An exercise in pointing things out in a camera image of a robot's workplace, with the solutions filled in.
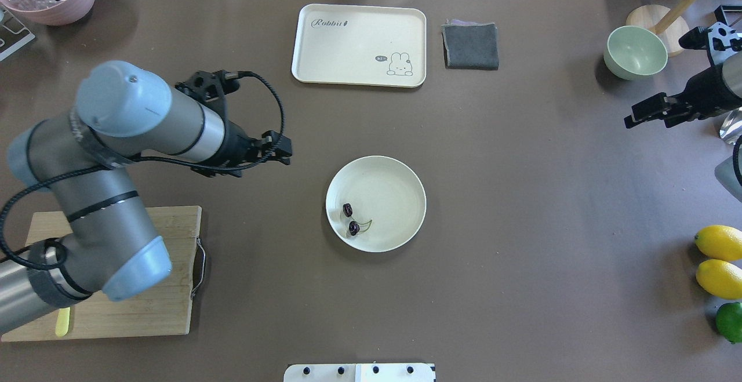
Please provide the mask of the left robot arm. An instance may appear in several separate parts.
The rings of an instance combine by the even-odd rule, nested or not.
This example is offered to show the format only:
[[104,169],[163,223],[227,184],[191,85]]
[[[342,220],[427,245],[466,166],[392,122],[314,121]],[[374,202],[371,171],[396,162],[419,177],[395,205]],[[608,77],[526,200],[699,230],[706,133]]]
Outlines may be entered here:
[[230,121],[226,96],[254,71],[197,71],[170,85],[132,63],[113,60],[91,70],[69,112],[45,119],[8,147],[13,175],[26,188],[2,207],[37,190],[56,198],[71,232],[12,250],[2,238],[2,333],[102,292],[121,302],[159,284],[172,271],[127,166],[188,166],[206,177],[241,177],[265,162],[290,164],[283,102],[280,129],[257,138]]

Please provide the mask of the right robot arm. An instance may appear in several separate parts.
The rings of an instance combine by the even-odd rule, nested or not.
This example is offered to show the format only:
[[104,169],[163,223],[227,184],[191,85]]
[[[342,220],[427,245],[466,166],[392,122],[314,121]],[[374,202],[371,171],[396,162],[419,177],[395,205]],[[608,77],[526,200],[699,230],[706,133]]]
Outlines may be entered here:
[[661,120],[666,128],[685,122],[718,117],[741,105],[740,52],[712,65],[686,82],[683,91],[669,95],[660,92],[631,107],[624,118],[625,128]]

